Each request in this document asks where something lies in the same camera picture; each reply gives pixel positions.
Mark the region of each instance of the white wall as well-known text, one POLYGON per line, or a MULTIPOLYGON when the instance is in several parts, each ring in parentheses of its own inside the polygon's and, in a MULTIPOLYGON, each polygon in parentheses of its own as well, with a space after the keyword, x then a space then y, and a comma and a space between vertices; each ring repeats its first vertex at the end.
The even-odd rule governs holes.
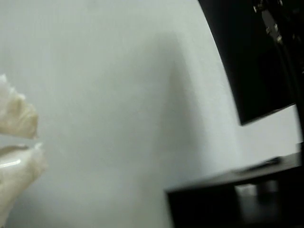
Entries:
POLYGON ((238 133, 243 165, 299 151, 301 134, 295 106, 240 126, 238 133))
POLYGON ((0 71, 37 107, 50 165, 8 228, 167 228, 164 188, 239 164, 195 0, 0 0, 0 71))

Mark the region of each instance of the black monitor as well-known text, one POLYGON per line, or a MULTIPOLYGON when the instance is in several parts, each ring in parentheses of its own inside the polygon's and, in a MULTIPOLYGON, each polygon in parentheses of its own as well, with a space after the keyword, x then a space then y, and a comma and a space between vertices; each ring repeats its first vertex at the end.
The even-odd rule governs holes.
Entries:
POLYGON ((199 2, 227 73, 241 125, 292 105, 274 41, 266 34, 252 0, 199 2))

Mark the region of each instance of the desk surface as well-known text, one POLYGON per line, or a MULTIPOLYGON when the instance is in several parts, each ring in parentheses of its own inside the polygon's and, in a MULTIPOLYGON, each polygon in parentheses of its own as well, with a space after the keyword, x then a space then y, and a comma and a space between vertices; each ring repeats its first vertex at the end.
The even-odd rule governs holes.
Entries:
POLYGON ((227 185, 241 185, 255 182, 262 182, 263 180, 269 180, 271 178, 276 178, 278 175, 283 172, 299 169, 300 164, 300 154, 294 153, 288 156, 282 157, 282 162, 278 165, 273 165, 265 168, 261 168, 254 171, 228 171, 219 176, 197 181, 193 184, 186 186, 181 186, 180 188, 170 189, 167 192, 176 192, 181 190, 192 190, 198 188, 209 188, 216 186, 227 186, 227 185))

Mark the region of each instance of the black desk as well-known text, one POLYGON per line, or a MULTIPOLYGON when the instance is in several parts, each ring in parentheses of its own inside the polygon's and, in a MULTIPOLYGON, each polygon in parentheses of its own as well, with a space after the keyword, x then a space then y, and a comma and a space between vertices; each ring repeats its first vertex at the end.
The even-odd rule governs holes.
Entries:
POLYGON ((196 228, 206 225, 268 225, 284 223, 303 224, 304 183, 299 154, 283 157, 281 164, 251 172, 229 171, 209 180, 167 191, 171 216, 176 228, 196 228), (248 221, 235 186, 244 184, 260 185, 276 181, 278 192, 269 193, 275 198, 277 216, 275 219, 248 221))

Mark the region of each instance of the computer monitor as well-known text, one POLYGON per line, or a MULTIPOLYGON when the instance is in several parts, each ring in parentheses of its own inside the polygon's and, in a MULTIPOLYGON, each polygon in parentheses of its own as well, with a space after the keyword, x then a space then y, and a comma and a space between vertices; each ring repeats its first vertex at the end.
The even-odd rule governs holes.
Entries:
POLYGON ((241 125, 294 103, 274 41, 252 0, 199 0, 221 56, 241 125))

